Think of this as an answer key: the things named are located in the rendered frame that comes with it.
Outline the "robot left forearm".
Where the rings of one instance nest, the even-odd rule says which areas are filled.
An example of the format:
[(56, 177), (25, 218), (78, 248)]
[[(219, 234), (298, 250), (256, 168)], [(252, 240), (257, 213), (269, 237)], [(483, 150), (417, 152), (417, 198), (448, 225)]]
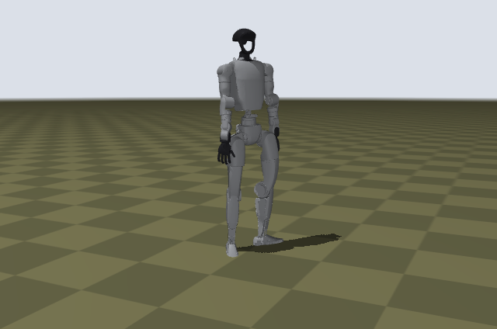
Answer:
[(274, 134), (274, 130), (276, 127), (279, 127), (279, 117), (278, 117), (278, 106), (268, 106), (267, 112), (269, 114), (269, 132)]

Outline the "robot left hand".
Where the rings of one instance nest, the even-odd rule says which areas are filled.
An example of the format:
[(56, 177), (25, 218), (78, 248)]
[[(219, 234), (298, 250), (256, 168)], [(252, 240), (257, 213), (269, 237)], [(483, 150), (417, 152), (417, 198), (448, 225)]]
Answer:
[(279, 144), (279, 140), (277, 139), (277, 137), (279, 136), (279, 127), (276, 127), (275, 130), (274, 130), (274, 135), (276, 137), (276, 142), (277, 142), (277, 146), (278, 146), (278, 151), (280, 150), (280, 144)]

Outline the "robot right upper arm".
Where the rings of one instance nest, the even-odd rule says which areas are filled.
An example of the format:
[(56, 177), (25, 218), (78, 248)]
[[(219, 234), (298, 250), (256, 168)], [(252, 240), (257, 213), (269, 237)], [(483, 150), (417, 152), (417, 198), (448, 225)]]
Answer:
[(234, 72), (234, 64), (224, 64), (217, 69), (219, 78), (219, 91), (221, 98), (225, 97), (225, 109), (232, 109), (235, 106), (235, 100), (230, 96), (231, 91), (231, 76)]

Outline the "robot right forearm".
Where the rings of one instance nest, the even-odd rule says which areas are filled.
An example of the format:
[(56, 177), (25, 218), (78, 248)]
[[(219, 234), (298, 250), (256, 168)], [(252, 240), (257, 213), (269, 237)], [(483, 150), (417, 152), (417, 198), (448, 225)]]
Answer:
[(220, 103), (220, 116), (221, 116), (221, 139), (228, 140), (228, 133), (231, 132), (231, 111), (230, 109), (225, 109), (226, 99), (225, 97), (221, 98)]

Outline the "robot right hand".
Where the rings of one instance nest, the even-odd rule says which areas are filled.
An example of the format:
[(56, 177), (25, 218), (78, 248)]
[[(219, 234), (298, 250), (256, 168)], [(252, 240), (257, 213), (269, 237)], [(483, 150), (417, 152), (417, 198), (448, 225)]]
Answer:
[[(230, 154), (232, 154), (232, 156), (235, 157), (235, 154), (231, 149), (231, 145), (229, 144), (231, 142), (231, 133), (228, 133), (228, 140), (222, 140), (221, 135), (220, 135), (220, 142), (221, 142), (221, 145), (218, 148), (217, 160), (219, 162), (221, 161), (222, 164), (225, 163), (227, 165), (228, 164), (227, 163), (227, 156), (228, 156), (228, 162), (230, 164), (231, 163)], [(220, 159), (220, 156), (221, 156), (221, 159)]]

